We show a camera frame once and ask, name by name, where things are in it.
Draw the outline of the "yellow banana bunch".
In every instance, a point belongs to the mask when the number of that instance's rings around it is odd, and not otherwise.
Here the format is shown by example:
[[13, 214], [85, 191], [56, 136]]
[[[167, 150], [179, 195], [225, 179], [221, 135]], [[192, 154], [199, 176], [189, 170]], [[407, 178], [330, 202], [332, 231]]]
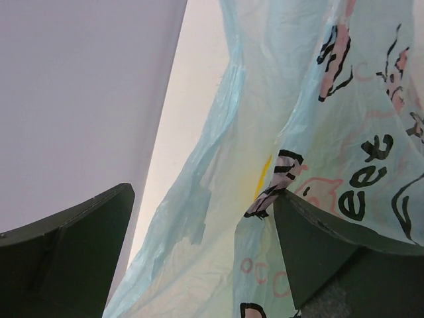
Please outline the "yellow banana bunch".
[[254, 193], [254, 198], [257, 198], [259, 196], [260, 192], [261, 192], [261, 189], [262, 189], [262, 187], [264, 185], [264, 178], [266, 177], [266, 174], [267, 174], [268, 168], [270, 167], [271, 161], [272, 161], [272, 155], [270, 155], [268, 157], [265, 165], [263, 165], [263, 167], [262, 167], [261, 175], [260, 175], [260, 177], [258, 179], [258, 183], [256, 185], [256, 190], [255, 190], [255, 193]]

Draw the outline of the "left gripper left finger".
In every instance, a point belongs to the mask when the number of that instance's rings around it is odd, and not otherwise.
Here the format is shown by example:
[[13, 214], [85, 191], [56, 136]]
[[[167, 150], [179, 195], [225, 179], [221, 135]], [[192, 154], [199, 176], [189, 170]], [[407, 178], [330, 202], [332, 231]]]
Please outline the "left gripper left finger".
[[1, 233], [1, 316], [101, 317], [134, 199], [122, 183]]

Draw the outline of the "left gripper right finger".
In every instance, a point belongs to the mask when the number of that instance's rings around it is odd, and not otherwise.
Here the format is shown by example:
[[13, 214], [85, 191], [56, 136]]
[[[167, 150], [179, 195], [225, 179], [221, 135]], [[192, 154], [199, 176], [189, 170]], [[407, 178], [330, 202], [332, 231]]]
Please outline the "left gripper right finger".
[[274, 218], [302, 317], [422, 317], [423, 247], [343, 221], [291, 192]]

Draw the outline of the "light blue plastic bag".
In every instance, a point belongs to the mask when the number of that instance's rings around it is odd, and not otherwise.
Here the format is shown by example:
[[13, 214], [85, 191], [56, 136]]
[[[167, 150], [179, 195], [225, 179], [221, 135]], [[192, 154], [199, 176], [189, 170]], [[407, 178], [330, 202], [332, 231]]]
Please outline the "light blue plastic bag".
[[286, 192], [423, 247], [423, 2], [221, 8], [229, 65], [106, 317], [302, 317], [274, 218]]

